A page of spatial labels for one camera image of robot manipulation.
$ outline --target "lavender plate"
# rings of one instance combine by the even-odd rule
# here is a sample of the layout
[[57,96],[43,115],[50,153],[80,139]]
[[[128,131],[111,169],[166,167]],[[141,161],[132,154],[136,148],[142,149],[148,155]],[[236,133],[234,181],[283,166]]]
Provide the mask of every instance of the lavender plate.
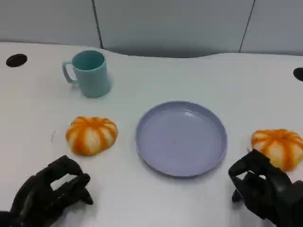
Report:
[[158,105],[142,117],[136,143],[139,156],[152,168],[188,177],[220,163],[227,150],[227,135],[213,112],[176,101]]

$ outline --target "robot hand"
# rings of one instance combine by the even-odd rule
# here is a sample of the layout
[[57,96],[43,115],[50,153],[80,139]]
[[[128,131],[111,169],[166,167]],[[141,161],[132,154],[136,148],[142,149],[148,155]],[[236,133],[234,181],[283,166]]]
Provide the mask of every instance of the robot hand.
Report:
[[[56,190],[51,183],[65,176],[76,175]],[[0,212],[3,227],[49,227],[64,209],[82,201],[92,205],[93,200],[85,188],[90,176],[67,156],[62,156],[45,169],[31,176],[17,192],[10,212]]]
[[[255,149],[232,165],[228,173],[236,186],[232,202],[244,201],[251,212],[278,227],[302,226],[302,181],[292,184],[287,174]],[[242,180],[238,176],[243,173],[247,174]]]

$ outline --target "mug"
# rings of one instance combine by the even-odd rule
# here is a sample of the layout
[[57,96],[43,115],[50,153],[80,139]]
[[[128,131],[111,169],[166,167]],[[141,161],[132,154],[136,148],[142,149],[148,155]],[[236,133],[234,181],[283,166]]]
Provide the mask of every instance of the mug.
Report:
[[[66,70],[68,64],[72,64],[77,80],[71,79],[68,75]],[[63,62],[62,69],[67,82],[78,84],[86,97],[100,97],[110,90],[105,57],[98,51],[80,52],[72,61]]]

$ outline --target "orange striped pumpkin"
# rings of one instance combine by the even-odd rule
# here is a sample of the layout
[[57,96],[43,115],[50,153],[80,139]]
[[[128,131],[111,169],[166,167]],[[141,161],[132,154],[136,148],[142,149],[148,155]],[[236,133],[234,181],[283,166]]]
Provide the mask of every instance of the orange striped pumpkin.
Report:
[[117,126],[109,119],[80,116],[71,123],[66,140],[75,154],[92,156],[111,147],[117,135]]
[[283,171],[293,170],[303,158],[303,140],[286,129],[255,131],[251,144]]

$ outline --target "table surface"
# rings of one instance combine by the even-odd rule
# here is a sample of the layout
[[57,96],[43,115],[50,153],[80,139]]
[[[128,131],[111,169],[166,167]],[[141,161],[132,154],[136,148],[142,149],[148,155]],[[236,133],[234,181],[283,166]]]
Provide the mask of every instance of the table surface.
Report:
[[[68,154],[90,174],[95,204],[75,206],[62,227],[259,227],[245,207],[234,208],[228,168],[247,153],[256,129],[286,128],[303,135],[303,83],[293,76],[303,57],[226,53],[192,59],[120,55],[105,50],[114,85],[109,94],[85,98],[65,81],[61,64],[90,47],[0,43],[0,210],[10,209],[22,183]],[[6,66],[16,53],[25,65]],[[225,160],[193,179],[169,178],[137,156],[134,132],[153,106],[187,100],[209,108],[228,135]],[[92,158],[73,156],[64,130],[79,115],[116,122],[115,145]],[[303,164],[290,173],[303,179]]]

